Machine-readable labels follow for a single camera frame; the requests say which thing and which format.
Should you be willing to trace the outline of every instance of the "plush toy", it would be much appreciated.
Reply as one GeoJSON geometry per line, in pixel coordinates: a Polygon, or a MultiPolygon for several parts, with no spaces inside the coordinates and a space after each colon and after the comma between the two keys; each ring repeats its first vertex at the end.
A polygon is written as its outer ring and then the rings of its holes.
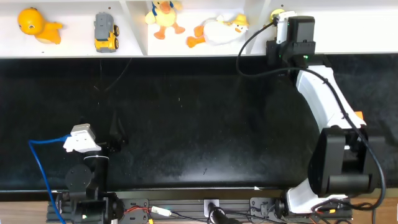
{"type": "Polygon", "coordinates": [[[239,14],[234,21],[225,22],[223,16],[217,19],[208,19],[202,26],[194,29],[195,37],[188,37],[187,45],[193,48],[197,44],[207,43],[210,45],[228,44],[239,39],[248,30],[249,23],[246,16],[239,14]]]}
{"type": "Polygon", "coordinates": [[[176,34],[182,34],[185,28],[178,26],[175,22],[177,14],[175,10],[182,10],[180,2],[175,1],[152,1],[152,11],[145,17],[145,22],[149,25],[156,22],[160,26],[160,31],[154,35],[156,38],[165,39],[165,31],[168,27],[174,27],[176,34]]]}
{"type": "Polygon", "coordinates": [[[22,10],[18,15],[18,24],[23,33],[34,35],[42,43],[59,44],[61,42],[58,30],[62,28],[62,24],[47,22],[35,8],[22,10]]]}

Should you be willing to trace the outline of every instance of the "duck beak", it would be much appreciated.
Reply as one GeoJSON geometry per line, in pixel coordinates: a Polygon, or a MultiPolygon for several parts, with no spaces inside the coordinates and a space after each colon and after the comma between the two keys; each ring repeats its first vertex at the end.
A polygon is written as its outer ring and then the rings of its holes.
{"type": "Polygon", "coordinates": [[[172,10],[171,6],[170,6],[170,1],[164,1],[160,4],[160,10],[162,10],[162,12],[164,14],[169,14],[170,11],[172,10]]]}

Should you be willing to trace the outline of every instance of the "black table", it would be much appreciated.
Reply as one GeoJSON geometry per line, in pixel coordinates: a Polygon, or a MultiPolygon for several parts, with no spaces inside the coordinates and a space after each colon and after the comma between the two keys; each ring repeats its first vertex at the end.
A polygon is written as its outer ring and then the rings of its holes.
{"type": "MultiPolygon", "coordinates": [[[[265,70],[264,57],[242,69],[265,70]]],[[[398,184],[396,55],[334,55],[336,80],[369,129],[387,136],[377,152],[387,184],[398,184]]],[[[116,108],[129,145],[110,157],[108,190],[202,187],[293,187],[307,177],[318,138],[305,99],[285,76],[248,80],[235,58],[0,61],[0,191],[45,190],[28,139],[68,134],[82,117],[116,108]]],[[[61,143],[35,146],[53,189],[82,163],[61,143]]]]}

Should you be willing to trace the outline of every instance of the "toy truck wheel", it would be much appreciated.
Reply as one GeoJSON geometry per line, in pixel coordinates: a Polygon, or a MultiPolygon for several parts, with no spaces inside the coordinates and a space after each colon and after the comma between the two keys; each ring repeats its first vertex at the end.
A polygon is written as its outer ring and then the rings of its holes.
{"type": "Polygon", "coordinates": [[[115,36],[119,35],[119,27],[117,25],[113,25],[113,31],[115,36]]]}
{"type": "Polygon", "coordinates": [[[119,40],[117,38],[114,39],[114,48],[115,49],[119,48],[119,40]]]}

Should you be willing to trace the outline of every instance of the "orange rubber duck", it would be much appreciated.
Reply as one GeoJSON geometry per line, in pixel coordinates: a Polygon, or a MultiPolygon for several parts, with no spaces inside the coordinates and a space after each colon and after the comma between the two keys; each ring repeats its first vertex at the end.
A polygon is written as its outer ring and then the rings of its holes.
{"type": "Polygon", "coordinates": [[[22,10],[18,15],[18,24],[23,33],[34,35],[41,43],[59,44],[61,42],[58,30],[62,28],[62,24],[47,22],[41,13],[33,7],[22,10]]]}

